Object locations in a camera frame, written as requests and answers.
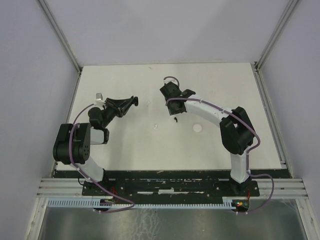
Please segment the white round charging case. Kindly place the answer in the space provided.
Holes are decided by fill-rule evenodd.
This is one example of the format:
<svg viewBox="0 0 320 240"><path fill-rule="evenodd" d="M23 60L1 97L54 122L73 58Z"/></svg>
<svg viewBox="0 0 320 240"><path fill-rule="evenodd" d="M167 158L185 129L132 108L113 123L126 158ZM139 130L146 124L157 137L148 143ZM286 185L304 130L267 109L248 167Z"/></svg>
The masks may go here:
<svg viewBox="0 0 320 240"><path fill-rule="evenodd" d="M194 132L200 133L203 130L203 127L200 124L196 123L193 125L192 129Z"/></svg>

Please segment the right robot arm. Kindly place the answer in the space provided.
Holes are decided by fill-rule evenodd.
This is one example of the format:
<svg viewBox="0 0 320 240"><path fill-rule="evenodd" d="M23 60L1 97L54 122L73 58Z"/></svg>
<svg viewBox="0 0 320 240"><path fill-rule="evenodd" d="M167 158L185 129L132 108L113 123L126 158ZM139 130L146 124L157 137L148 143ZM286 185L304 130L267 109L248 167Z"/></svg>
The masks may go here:
<svg viewBox="0 0 320 240"><path fill-rule="evenodd" d="M236 196L246 192L247 182L252 177L249 153L261 144L246 110L240 106L234 109L217 106L190 89L181 91L173 82L164 84L160 92L171 116L190 113L219 127L222 145L230 153L232 181L229 189Z"/></svg>

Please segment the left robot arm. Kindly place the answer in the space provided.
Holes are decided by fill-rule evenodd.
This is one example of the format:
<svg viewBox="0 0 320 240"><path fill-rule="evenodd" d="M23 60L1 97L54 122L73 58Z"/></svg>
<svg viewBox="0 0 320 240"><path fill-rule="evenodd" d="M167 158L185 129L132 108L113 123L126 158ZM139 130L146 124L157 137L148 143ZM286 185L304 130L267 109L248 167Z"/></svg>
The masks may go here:
<svg viewBox="0 0 320 240"><path fill-rule="evenodd" d="M101 93L96 94L95 103L81 110L73 123L60 125L52 150L54 160L75 168L86 182L94 183L93 189L99 195L106 195L111 183L104 179L105 170L91 157L91 146L106 145L110 137L107 126L138 105L137 96L104 100Z"/></svg>

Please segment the black round charging case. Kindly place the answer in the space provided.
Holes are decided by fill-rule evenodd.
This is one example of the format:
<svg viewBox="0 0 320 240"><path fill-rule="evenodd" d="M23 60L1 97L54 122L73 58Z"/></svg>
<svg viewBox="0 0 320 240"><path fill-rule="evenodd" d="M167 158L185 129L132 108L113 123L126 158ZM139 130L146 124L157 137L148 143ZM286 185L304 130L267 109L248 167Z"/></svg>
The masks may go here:
<svg viewBox="0 0 320 240"><path fill-rule="evenodd" d="M139 105L139 98L137 96L135 96L133 98L133 102L134 102L134 105L137 107Z"/></svg>

